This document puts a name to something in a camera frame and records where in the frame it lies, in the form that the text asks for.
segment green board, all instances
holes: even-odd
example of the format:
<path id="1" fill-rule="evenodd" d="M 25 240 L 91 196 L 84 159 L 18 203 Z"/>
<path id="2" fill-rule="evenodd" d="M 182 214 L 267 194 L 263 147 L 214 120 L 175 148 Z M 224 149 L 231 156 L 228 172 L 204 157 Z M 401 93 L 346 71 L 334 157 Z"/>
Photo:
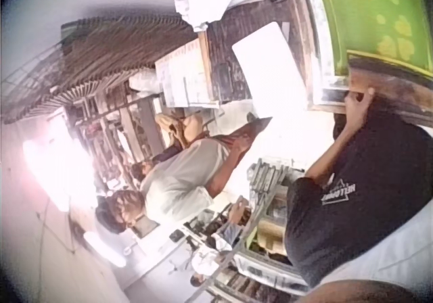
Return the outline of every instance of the green board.
<path id="1" fill-rule="evenodd" d="M 348 74 L 348 51 L 433 76 L 432 35 L 423 0 L 323 0 L 336 75 Z"/>

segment white cloth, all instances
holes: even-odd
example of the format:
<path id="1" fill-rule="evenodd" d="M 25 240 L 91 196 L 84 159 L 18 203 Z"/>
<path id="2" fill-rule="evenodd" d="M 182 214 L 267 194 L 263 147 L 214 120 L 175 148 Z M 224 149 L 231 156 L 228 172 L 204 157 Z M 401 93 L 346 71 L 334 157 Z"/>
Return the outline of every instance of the white cloth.
<path id="1" fill-rule="evenodd" d="M 209 207 L 213 200 L 204 186 L 228 153 L 218 141 L 202 139 L 157 164 L 140 187 L 147 217 L 161 225 L 181 225 Z"/>
<path id="2" fill-rule="evenodd" d="M 197 252 L 194 254 L 191 260 L 192 268 L 196 273 L 204 276 L 212 276 L 212 274 L 218 269 L 219 265 L 215 262 L 215 259 L 219 255 L 218 251 L 209 248 L 207 246 L 200 246 Z"/>
<path id="3" fill-rule="evenodd" d="M 346 279 L 392 283 L 422 299 L 431 295 L 433 201 L 372 249 L 332 271 L 321 285 Z"/>

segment printed logo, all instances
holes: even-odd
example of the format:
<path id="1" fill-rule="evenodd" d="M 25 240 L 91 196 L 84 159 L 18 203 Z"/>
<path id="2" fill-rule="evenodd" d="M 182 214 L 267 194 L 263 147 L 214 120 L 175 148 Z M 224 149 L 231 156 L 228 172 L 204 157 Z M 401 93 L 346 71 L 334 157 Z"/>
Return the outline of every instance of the printed logo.
<path id="1" fill-rule="evenodd" d="M 348 183 L 343 183 L 343 180 L 340 179 L 328 194 L 323 195 L 322 205 L 348 201 L 348 194 L 353 193 L 355 190 L 356 187 L 354 183 L 349 185 Z"/>

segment black t-shirt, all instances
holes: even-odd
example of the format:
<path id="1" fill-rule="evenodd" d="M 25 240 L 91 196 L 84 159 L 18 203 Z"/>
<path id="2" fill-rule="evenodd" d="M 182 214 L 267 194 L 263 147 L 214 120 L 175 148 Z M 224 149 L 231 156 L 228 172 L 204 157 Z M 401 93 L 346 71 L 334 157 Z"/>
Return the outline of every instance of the black t-shirt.
<path id="1" fill-rule="evenodd" d="M 394 116 L 369 120 L 339 156 L 332 184 L 289 189 L 285 245 L 310 286 L 374 247 L 432 199 L 432 138 Z"/>

